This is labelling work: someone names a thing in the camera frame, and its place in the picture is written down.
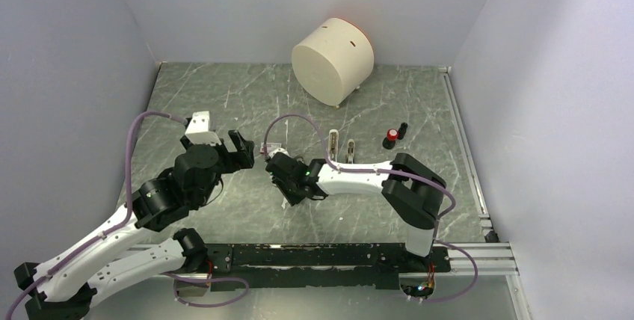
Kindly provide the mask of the white stapler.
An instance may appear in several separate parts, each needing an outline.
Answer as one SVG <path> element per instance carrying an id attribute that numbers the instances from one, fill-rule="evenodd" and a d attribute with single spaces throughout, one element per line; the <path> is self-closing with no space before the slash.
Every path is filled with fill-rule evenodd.
<path id="1" fill-rule="evenodd" d="M 328 133 L 328 157 L 331 162 L 338 162 L 339 155 L 339 131 L 331 129 Z"/>

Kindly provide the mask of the white red staple box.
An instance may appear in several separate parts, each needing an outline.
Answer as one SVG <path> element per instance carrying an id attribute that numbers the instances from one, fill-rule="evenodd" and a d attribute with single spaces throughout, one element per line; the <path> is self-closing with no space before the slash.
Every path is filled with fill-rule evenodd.
<path id="1" fill-rule="evenodd" d="M 281 143 L 261 143 L 260 154 L 271 154 L 276 152 L 278 149 L 282 149 L 283 145 Z"/>

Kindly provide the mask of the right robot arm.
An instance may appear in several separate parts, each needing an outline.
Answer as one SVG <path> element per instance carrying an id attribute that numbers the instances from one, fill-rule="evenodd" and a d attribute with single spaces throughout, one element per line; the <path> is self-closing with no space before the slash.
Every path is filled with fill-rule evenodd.
<path id="1" fill-rule="evenodd" d="M 304 164 L 278 152 L 265 170 L 293 206 L 335 194 L 381 195 L 407 224 L 405 265 L 420 271 L 431 262 L 446 182 L 413 156 L 398 153 L 392 161 L 376 164 L 328 164 L 325 159 Z"/>

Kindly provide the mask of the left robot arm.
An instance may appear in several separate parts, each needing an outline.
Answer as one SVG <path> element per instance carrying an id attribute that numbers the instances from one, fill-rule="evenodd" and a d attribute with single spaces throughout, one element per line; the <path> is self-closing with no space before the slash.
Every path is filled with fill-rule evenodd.
<path id="1" fill-rule="evenodd" d="M 233 152 L 223 141 L 193 143 L 182 136 L 185 152 L 173 167 L 143 183 L 130 204 L 118 208 L 81 244 L 47 262 L 18 266 L 14 275 L 25 293 L 27 317 L 82 319 L 100 301 L 149 277 L 195 272 L 208 265 L 207 246 L 193 228 L 180 229 L 133 256 L 122 254 L 205 206 L 222 175 L 254 166 L 255 143 L 236 130 L 228 135 Z"/>

